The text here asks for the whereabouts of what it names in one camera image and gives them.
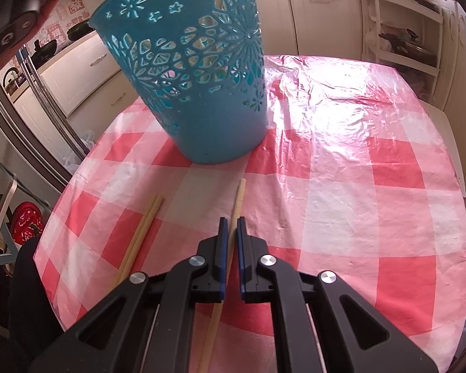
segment wooden chopstick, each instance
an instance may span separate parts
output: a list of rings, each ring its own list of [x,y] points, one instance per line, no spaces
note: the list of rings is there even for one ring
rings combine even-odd
[[[145,209],[142,219],[140,220],[137,229],[135,230],[135,233],[133,234],[133,237],[131,238],[130,244],[128,245],[128,248],[126,250],[126,253],[124,254],[124,258],[121,261],[121,265],[119,265],[119,269],[116,273],[116,276],[114,278],[114,283],[112,284],[112,289],[114,289],[118,284],[119,280],[121,278],[121,274],[123,273],[123,269],[125,265],[128,263],[128,259],[130,257],[131,249],[135,246],[135,242],[138,238],[138,235],[140,231],[142,230],[143,224],[145,224],[145,219],[147,219],[148,214],[152,210],[153,204],[155,203],[155,199],[157,199],[157,195],[153,195],[150,198],[150,202],[148,203],[147,208]]]
[[[162,204],[163,200],[164,198],[161,195],[157,195],[157,198],[155,199],[155,202],[153,203],[152,208],[150,209],[150,212],[145,218],[145,221],[142,224],[142,229],[138,233],[133,243],[133,246],[130,246],[128,248],[128,251],[129,251],[128,259],[127,259],[127,262],[124,264],[123,268],[121,269],[121,276],[119,277],[118,284],[122,283],[122,281],[125,280],[130,275],[131,268],[133,267],[133,264],[135,263],[135,259],[137,258],[140,248],[142,247],[145,236],[147,235],[148,229],[150,228],[150,224],[152,224],[152,221],[154,220],[155,215],[159,211],[160,205]]]
[[[238,185],[238,190],[236,191],[235,205],[233,207],[233,215],[230,222],[230,230],[228,234],[228,259],[226,264],[226,282],[230,276],[231,263],[233,261],[233,250],[235,248],[235,231],[236,224],[241,214],[241,207],[244,203],[244,194],[245,194],[245,179],[240,180]],[[199,366],[197,373],[207,373],[209,370],[209,364],[211,362],[212,350],[214,349],[214,341],[216,339],[217,328],[219,327],[219,321],[221,319],[223,303],[214,304],[212,309],[211,320],[209,321],[209,327],[204,339],[204,347],[202,347],[202,352],[200,354]]]

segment shelf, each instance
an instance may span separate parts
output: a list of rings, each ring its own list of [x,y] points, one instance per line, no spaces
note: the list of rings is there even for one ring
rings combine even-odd
[[[402,64],[402,66],[407,66],[411,68],[415,68],[416,70],[422,71],[423,73],[430,74],[431,76],[437,77],[439,69],[427,66],[426,64],[417,62],[411,58],[407,58],[405,56],[401,56],[400,54],[387,52],[383,50],[376,51],[376,47],[369,46],[369,49],[375,54],[375,56],[381,60],[386,60],[388,62]]]
[[[439,24],[443,23],[443,17],[438,12],[432,11],[429,8],[422,6],[420,3],[416,3],[415,0],[384,0],[389,1],[391,3],[401,5],[405,8],[413,10],[415,12],[420,13],[421,15],[432,19]]]

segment red pot lid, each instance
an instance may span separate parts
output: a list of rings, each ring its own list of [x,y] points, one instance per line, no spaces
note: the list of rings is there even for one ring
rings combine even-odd
[[[31,238],[41,236],[43,228],[41,211],[34,203],[23,202],[14,210],[10,233],[16,243],[23,245]]]

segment red and white checkered tablecloth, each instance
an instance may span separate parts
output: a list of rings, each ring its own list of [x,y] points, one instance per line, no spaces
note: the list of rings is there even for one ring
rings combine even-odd
[[[270,129],[250,154],[190,163],[138,99],[83,161],[35,254],[63,327],[105,296],[150,195],[165,197],[134,270],[159,274],[242,214],[270,253],[337,272],[446,371],[466,317],[466,212],[445,145],[392,68],[267,57]],[[197,307],[190,371],[211,307]],[[236,266],[211,373],[275,372],[267,304],[243,304]]]

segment kitchen counter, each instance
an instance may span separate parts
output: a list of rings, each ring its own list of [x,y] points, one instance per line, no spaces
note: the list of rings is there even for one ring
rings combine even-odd
[[[90,38],[93,38],[95,35],[97,35],[97,32],[90,32],[89,34],[83,36],[81,39],[78,39],[76,42],[71,43],[67,48],[61,50],[59,53],[57,53],[55,56],[53,56],[48,62],[46,62],[43,66],[41,66],[38,69],[38,74],[42,74],[46,69],[48,69],[52,64],[57,62],[59,59],[64,57],[67,53],[72,51],[74,48],[78,47],[80,44],[83,42],[88,41]],[[11,96],[10,100],[12,102],[15,102],[23,93],[26,91],[26,89],[29,88],[29,83],[25,81]]]

